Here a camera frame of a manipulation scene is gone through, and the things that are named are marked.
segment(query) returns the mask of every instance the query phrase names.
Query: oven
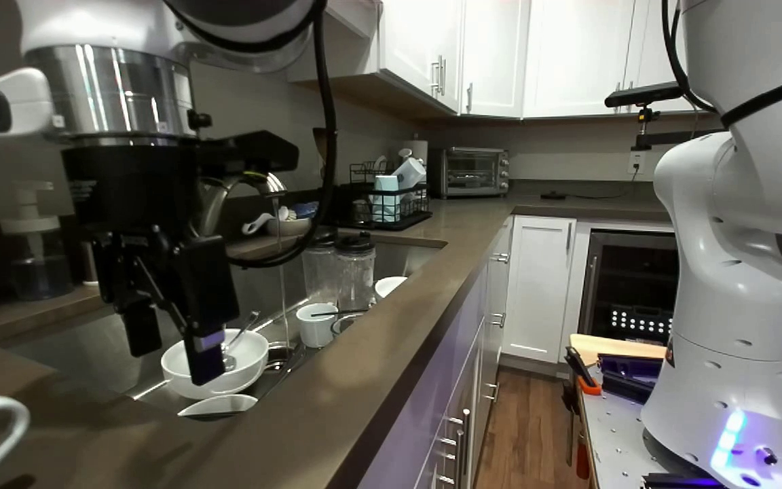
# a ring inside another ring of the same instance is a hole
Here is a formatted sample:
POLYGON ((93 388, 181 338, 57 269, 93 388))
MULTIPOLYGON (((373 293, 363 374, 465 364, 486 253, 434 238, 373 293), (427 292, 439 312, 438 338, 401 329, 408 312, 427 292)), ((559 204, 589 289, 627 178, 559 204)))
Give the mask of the oven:
POLYGON ((616 340, 667 344, 680 253, 674 235, 589 235, 579 333, 616 340))

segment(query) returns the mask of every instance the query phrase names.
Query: cable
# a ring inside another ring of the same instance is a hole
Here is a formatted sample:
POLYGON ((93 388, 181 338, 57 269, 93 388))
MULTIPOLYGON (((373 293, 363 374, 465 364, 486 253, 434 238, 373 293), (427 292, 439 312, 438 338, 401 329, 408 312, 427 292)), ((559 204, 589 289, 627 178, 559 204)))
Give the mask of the cable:
POLYGON ((316 48, 316 76, 317 76, 317 95, 320 95, 320 107, 323 107, 323 121, 327 128, 317 132, 317 145, 323 145, 323 190, 317 198, 317 209, 316 219, 309 224, 309 231, 294 242, 294 249, 281 251, 274 257, 267 258, 255 258, 255 261, 240 261, 233 258, 230 265, 243 268, 243 269, 267 269, 267 268, 281 268, 294 261, 295 257, 302 257, 302 251, 309 246, 309 240, 317 231, 317 224, 327 221, 329 208, 332 208, 332 196, 333 196, 333 179, 338 179, 338 107, 333 107, 333 92, 332 92, 332 80, 329 80, 329 62, 327 62, 327 45, 323 45, 323 10, 317 10, 317 18, 312 20, 312 48, 316 48))
POLYGON ((674 10, 674 20, 670 20, 670 24, 667 24, 667 0, 663 0, 663 45, 665 45, 665 54, 667 54, 670 75, 674 75, 674 80, 676 80, 680 88, 684 91, 684 99, 686 99, 693 107, 716 115, 716 110, 715 110, 711 105, 701 102, 701 99, 689 91, 689 80, 686 80, 686 75, 684 75, 684 68, 682 68, 682 62, 680 62, 680 53, 676 53, 680 20, 682 20, 682 10, 674 10))

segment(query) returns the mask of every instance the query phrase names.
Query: bowl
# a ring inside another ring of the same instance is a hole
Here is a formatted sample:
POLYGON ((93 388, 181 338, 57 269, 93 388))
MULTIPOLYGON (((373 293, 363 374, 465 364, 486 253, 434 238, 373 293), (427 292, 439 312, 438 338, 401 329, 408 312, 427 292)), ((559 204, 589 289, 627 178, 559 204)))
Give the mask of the bowl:
POLYGON ((224 374, 219 378, 196 387, 190 378, 190 367, 184 359, 184 348, 181 344, 171 346, 160 364, 168 380, 168 388, 180 398, 187 399, 206 399, 215 395, 233 395, 233 393, 245 393, 248 387, 253 387, 264 371, 267 371, 267 356, 270 356, 270 344, 267 338, 255 334, 255 333, 245 333, 233 348, 228 352, 228 356, 233 356, 233 371, 224 374))

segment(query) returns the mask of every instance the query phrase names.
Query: wooden floor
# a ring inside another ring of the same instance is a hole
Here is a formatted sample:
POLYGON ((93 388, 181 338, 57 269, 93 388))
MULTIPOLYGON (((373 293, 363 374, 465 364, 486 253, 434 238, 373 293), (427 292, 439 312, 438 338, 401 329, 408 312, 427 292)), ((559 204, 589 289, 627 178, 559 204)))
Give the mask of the wooden floor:
POLYGON ((500 371, 500 399, 481 451, 479 489, 586 489, 568 460, 563 387, 500 371))

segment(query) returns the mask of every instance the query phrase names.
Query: upper cabinet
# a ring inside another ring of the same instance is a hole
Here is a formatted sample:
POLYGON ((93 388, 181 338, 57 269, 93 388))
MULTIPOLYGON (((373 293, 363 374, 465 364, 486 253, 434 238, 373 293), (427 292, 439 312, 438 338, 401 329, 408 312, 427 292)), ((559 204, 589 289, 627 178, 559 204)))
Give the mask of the upper cabinet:
MULTIPOLYGON (((329 15, 338 92, 414 117, 632 115, 606 99, 674 83, 657 0, 332 0, 329 15)), ((316 80, 309 53, 291 80, 316 80)))
MULTIPOLYGON (((676 42, 680 62, 686 72, 684 27, 680 27, 676 42)), ((663 42, 663 4, 636 0, 629 58, 624 72, 624 88, 647 88, 674 83, 674 72, 663 42)), ((657 111, 693 111, 686 102, 651 105, 657 111)))
POLYGON ((528 117, 615 115, 632 15, 632 0, 533 0, 528 117))
POLYGON ((465 0, 384 4, 377 68, 452 111, 458 107, 465 0))
POLYGON ((533 0, 528 117, 589 117, 623 88, 674 83, 654 0, 533 0))
MULTIPOLYGON (((465 0, 344 0, 355 5, 333 12, 329 22, 327 53, 329 75, 338 92, 395 107, 401 99, 429 105, 446 115, 456 115, 462 105, 462 22, 465 0)), ((291 83, 316 83, 316 58, 308 53, 291 72, 291 83)))
POLYGON ((525 117, 529 0, 467 0, 462 115, 525 117))

